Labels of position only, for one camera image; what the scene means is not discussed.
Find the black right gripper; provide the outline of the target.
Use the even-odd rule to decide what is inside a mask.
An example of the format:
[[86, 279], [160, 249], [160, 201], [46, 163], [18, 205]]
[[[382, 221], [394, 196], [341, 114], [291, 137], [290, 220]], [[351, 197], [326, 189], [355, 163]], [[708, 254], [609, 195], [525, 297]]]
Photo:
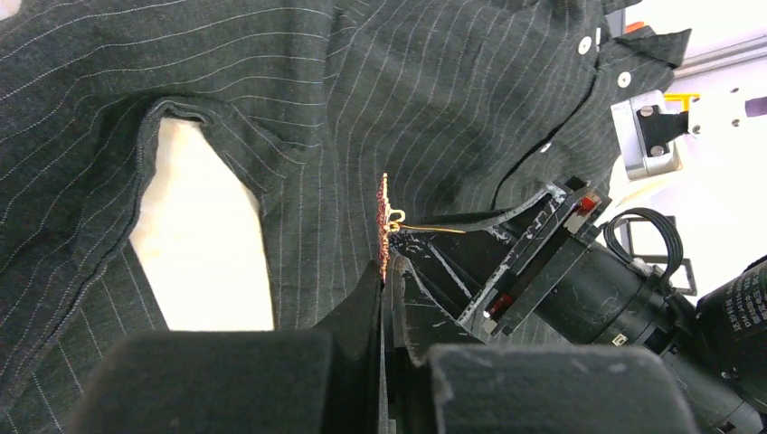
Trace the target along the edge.
[[[426, 217], [392, 236], [431, 296], [474, 335], [512, 335], [536, 316], [573, 344], [667, 348], [695, 310], [606, 246], [608, 199], [582, 179], [504, 210]], [[492, 230], [509, 223], [520, 230]]]

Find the black frame brooch box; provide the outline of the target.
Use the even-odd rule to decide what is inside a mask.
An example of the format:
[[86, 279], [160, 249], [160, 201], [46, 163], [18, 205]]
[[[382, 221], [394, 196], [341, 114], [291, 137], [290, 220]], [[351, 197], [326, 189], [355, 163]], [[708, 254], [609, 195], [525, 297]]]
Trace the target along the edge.
[[660, 277], [661, 289], [696, 297], [698, 285], [692, 261], [685, 254], [676, 218], [648, 208], [634, 208], [604, 223], [606, 246], [628, 265]]

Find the black pinstriped button shirt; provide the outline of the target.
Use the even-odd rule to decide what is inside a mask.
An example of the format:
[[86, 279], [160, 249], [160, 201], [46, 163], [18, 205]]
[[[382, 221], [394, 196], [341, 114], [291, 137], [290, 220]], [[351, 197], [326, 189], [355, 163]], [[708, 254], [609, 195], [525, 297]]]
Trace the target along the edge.
[[611, 106], [667, 89], [690, 32], [626, 1], [26, 1], [1, 23], [1, 430], [58, 433], [121, 336], [161, 329], [129, 235], [164, 118], [260, 205], [276, 325], [308, 328], [408, 218], [607, 189]]

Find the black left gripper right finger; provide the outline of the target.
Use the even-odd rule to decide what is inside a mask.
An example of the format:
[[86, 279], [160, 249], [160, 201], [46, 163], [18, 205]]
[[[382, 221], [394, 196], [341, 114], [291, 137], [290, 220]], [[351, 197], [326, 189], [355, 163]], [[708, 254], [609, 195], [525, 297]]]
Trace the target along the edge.
[[653, 353], [484, 344], [392, 259], [383, 291], [388, 410], [400, 433], [695, 433]]

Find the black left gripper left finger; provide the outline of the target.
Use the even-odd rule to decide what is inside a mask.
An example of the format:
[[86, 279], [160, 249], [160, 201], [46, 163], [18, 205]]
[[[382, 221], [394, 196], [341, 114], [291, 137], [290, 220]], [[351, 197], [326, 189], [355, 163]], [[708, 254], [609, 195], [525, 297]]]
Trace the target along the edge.
[[370, 263], [309, 329], [146, 332], [113, 346], [70, 433], [375, 433], [380, 291]]

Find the pink gold brooch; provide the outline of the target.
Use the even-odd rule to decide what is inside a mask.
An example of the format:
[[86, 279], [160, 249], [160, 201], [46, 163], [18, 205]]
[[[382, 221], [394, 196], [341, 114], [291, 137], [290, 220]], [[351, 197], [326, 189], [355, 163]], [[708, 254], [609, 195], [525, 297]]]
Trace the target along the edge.
[[387, 276], [387, 268], [390, 261], [390, 238], [395, 233], [401, 230], [407, 231], [426, 231], [426, 232], [443, 232], [453, 234], [464, 234], [465, 230], [456, 228], [434, 226], [434, 225], [411, 225], [406, 224], [406, 212], [400, 209], [394, 209], [391, 206], [391, 202], [388, 194], [388, 174], [384, 172], [377, 187], [376, 192], [376, 227], [378, 238], [378, 259], [379, 259], [379, 276], [381, 281], [385, 283]]

